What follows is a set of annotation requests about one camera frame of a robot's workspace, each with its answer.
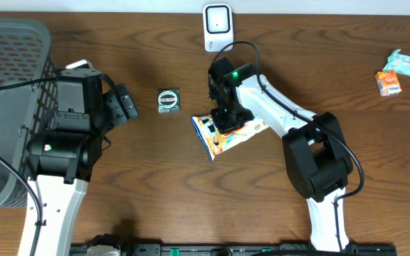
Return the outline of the orange tissue pack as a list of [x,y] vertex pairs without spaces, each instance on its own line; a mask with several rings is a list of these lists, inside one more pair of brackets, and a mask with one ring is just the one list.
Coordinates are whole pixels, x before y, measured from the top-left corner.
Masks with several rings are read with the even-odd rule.
[[402,91],[398,77],[393,70],[378,72],[374,77],[382,97],[397,95]]

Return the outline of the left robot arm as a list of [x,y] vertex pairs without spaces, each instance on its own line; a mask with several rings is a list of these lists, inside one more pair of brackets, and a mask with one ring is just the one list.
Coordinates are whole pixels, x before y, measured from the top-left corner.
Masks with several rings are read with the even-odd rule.
[[68,255],[80,204],[107,133],[138,115],[123,83],[94,68],[57,79],[58,105],[26,145],[29,199],[19,255]]

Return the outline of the green zam-buk box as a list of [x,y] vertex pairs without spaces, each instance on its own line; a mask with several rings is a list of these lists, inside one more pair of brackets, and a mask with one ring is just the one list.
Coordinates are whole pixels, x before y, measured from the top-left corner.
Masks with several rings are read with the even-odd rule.
[[179,112],[180,98],[178,89],[160,90],[157,92],[158,112]]

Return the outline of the yellow red snack bag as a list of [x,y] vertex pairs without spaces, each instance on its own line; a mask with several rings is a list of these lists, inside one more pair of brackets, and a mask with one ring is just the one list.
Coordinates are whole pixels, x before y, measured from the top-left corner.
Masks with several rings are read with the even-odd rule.
[[269,128],[257,115],[254,120],[245,123],[242,128],[229,133],[220,133],[210,114],[202,117],[192,117],[191,123],[206,149],[209,161],[213,161],[217,155]]

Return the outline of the grey plastic mesh basket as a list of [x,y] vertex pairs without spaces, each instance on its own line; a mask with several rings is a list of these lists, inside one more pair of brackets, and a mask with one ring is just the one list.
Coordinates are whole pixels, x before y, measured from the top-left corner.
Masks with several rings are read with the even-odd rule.
[[0,18],[0,157],[24,178],[32,175],[26,144],[58,104],[51,34],[42,23]]

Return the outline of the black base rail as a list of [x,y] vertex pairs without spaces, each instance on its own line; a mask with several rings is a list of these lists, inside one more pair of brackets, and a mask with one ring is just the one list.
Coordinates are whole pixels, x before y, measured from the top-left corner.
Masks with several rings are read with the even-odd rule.
[[71,245],[68,253],[79,255],[125,256],[251,256],[251,255],[320,255],[307,243],[280,245],[163,245],[131,244],[115,235],[98,235],[86,244]]

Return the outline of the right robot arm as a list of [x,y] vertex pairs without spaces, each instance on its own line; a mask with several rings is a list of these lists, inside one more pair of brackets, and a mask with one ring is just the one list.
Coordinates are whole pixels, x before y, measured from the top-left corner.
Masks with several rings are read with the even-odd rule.
[[307,201],[316,250],[339,252],[349,245],[343,207],[352,161],[337,118],[303,109],[278,92],[251,64],[239,68],[227,58],[211,63],[211,111],[220,133],[234,132],[260,117],[282,139],[285,167],[295,190]]

